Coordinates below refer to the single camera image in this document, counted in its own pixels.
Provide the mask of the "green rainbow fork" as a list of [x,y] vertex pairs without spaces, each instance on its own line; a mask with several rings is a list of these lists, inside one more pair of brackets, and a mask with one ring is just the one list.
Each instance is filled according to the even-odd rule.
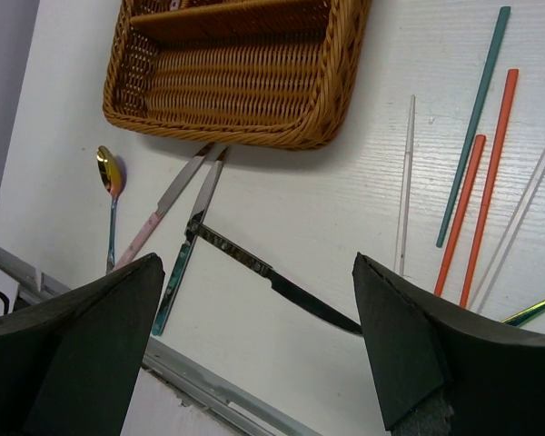
[[530,307],[519,311],[508,318],[503,319],[501,322],[511,326],[520,327],[543,313],[545,313],[545,299],[540,302],[536,302]]

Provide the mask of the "pink handled silver spoon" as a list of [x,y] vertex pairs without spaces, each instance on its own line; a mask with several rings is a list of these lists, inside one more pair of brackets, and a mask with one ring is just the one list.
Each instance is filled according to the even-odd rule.
[[177,10],[180,7],[180,3],[181,3],[180,0],[171,0],[169,4],[169,9],[171,11]]

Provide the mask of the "gold rainbow spoon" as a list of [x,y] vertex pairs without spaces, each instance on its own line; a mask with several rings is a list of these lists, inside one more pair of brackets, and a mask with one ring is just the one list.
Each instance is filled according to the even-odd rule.
[[96,160],[104,188],[111,195],[109,235],[105,265],[105,272],[110,273],[115,267],[117,204],[126,185],[126,170],[123,159],[120,156],[114,155],[103,145],[97,148]]

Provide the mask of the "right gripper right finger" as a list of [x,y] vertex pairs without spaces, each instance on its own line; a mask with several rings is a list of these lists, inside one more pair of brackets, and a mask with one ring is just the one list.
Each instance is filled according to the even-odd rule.
[[389,433],[545,435],[545,334],[462,309],[364,254],[352,276]]

